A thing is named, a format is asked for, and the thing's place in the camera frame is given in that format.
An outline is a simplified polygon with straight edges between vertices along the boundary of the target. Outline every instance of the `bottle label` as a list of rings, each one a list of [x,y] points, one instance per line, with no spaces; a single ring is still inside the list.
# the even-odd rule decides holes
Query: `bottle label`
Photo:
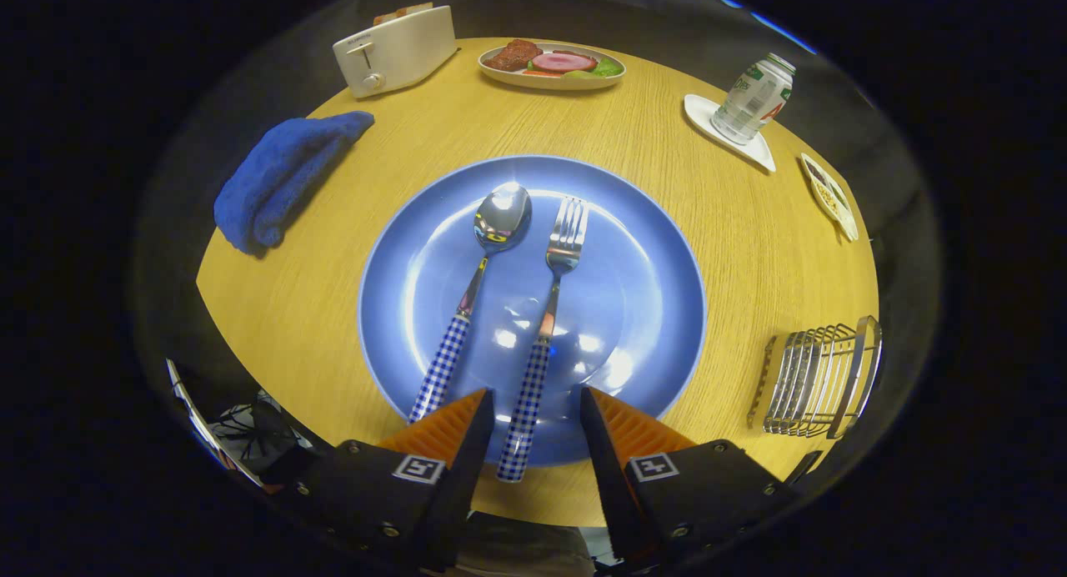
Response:
[[[723,110],[733,124],[759,128],[774,121],[792,94],[789,83],[766,75],[753,64],[730,87]]]

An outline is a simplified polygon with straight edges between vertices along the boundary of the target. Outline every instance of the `bread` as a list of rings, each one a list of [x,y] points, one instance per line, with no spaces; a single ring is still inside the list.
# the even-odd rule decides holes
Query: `bread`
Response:
[[[538,55],[544,53],[541,48],[528,41],[511,41],[507,48],[500,50],[495,57],[487,60],[484,64],[497,70],[517,70],[525,68],[526,63]]]
[[[394,18],[400,18],[409,14],[415,14],[416,12],[421,12],[424,10],[430,10],[433,7],[433,2],[428,1],[426,3],[420,3],[417,5],[409,5],[407,7],[401,7],[396,12],[391,12],[389,14],[382,14],[381,16],[375,16],[375,27],[381,25],[382,22],[393,21]]]

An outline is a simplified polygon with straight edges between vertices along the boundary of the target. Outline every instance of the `folded towel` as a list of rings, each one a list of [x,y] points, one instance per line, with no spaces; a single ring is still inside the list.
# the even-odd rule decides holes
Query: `folded towel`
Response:
[[[244,254],[278,245],[290,209],[373,124],[369,113],[347,113],[268,130],[214,201],[222,235]]]

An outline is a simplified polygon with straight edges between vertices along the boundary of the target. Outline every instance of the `spoon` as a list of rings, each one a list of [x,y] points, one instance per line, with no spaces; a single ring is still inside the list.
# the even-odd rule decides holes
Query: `spoon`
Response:
[[[485,255],[471,277],[471,284],[456,308],[456,315],[445,331],[437,353],[430,362],[430,368],[427,369],[423,380],[423,387],[419,387],[418,396],[415,398],[415,405],[412,406],[411,414],[408,414],[409,423],[414,423],[441,406],[448,383],[452,379],[452,369],[463,350],[463,341],[471,327],[474,301],[478,296],[489,257],[515,246],[523,239],[523,235],[526,235],[532,213],[534,204],[530,202],[529,193],[514,181],[505,182],[493,189],[493,192],[478,206],[478,211],[474,213],[474,235],[478,243],[481,243]]]

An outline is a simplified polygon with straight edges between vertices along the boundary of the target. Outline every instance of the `black background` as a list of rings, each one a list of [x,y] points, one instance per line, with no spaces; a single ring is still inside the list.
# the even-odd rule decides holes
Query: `black background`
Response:
[[[359,573],[164,420],[123,300],[138,194],[168,138],[241,52],[330,0],[9,1],[5,71],[26,77],[7,91],[4,146],[26,355],[9,375],[34,396],[6,401],[6,494],[26,546],[5,572]],[[833,58],[911,138],[944,213],[958,326],[874,454],[707,573],[1053,566],[1063,496],[1039,420],[1062,407],[1063,375],[1049,352],[1063,255],[1046,143],[1063,102],[1053,0],[746,1]]]

